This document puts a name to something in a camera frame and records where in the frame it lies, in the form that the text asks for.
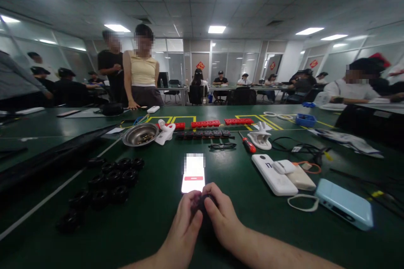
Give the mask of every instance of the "yellow tank top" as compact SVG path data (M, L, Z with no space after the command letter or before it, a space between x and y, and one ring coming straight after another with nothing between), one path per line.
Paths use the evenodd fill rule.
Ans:
M154 58L139 58L132 50L130 54L132 85L154 86L157 60Z

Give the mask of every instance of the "light blue power bank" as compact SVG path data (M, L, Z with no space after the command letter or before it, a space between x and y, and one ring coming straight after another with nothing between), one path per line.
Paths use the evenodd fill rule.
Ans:
M372 207L364 198L326 179L320 179L314 195L320 199L321 205L360 230L367 231L373 227Z

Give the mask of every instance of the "air vent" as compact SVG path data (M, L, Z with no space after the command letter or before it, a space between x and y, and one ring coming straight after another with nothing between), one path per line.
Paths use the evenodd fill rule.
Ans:
M133 16L135 19L142 21L143 24L151 24L152 22L147 17Z
M279 24L281 24L282 22L283 22L283 20L273 20L273 21L269 22L269 23L267 24L267 26L279 25Z

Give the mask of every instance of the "white wall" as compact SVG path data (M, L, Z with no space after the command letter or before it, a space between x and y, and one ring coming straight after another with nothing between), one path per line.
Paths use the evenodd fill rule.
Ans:
M278 71L278 81L286 82L298 71L300 52L304 41L289 41Z

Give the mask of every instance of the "green table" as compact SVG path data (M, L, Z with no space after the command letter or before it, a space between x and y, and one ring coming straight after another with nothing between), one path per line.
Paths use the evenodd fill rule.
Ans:
M61 110L49 110L43 115L33 114L29 120L10 125L12 129L4 129L3 136L12 137L13 132L23 134L24 130L33 131L40 136L40 131L26 128L29 127L28 122L35 121L45 121L44 124L55 126L54 129L48 127L48 136L62 137L73 125L75 129L68 133L79 135L97 127L117 124L122 118L133 119L143 115L142 112L132 111L117 118L88 119L91 121L77 119L74 123L76 119L55 118L58 111ZM236 116L266 121L261 116L264 111L311 113L321 122L316 127L327 129L330 129L338 118L333 112L304 108L300 105L199 106L162 108L151 115L151 122L157 123L158 117L166 117L166 121L183 121L190 126L190 122L194 120L219 119L223 122L223 119ZM365 196L354 182L330 172L329 168L373 180L386 179L386 175L403 178L403 172L397 164L402 163L403 155L390 148L372 142L372 146L381 150L386 157L385 160L377 160L315 137L290 121L278 118L268 120L276 129L271 132L272 138L289 136L318 147L332 147L330 155L333 161L325 160L321 175L310 175L315 183L320 177L325 177ZM245 131L244 135L248 132L245 126L222 127L231 131ZM303 213L289 207L287 198L276 197L271 192L252 163L250 155L242 147L241 138L236 132L234 134L237 150L223 152L210 152L207 147L210 140L173 140L165 146L153 143L144 148L128 148L118 142L103 156L110 161L124 157L142 157L146 162L139 183L131 190L127 203L108 206L99 213L88 210L86 224L75 234L59 234L55 229L55 222L67 210L67 200L97 173L85 170L0 242L0 268L117 268L156 252L167 235L181 199L181 169L185 153L205 154L207 182L217 183L231 197L238 217L246 226L348 268L380 268L386 260L390 268L399 267L404 232L402 220L378 204L372 204L375 227L369 232L363 232L323 207L319 207L314 213ZM0 144L4 146L9 140L0 139ZM103 145L89 156L97 155L111 143L110 140L103 141ZM285 153L275 150L259 150L258 153L266 153L274 160L286 158ZM299 156L291 159L298 161L308 158ZM6 230L74 174L75 171L68 171L44 182L29 196L5 209L0 220L0 232ZM216 250L215 245L205 242L202 237L198 239L190 268L234 267L243 266L222 250Z

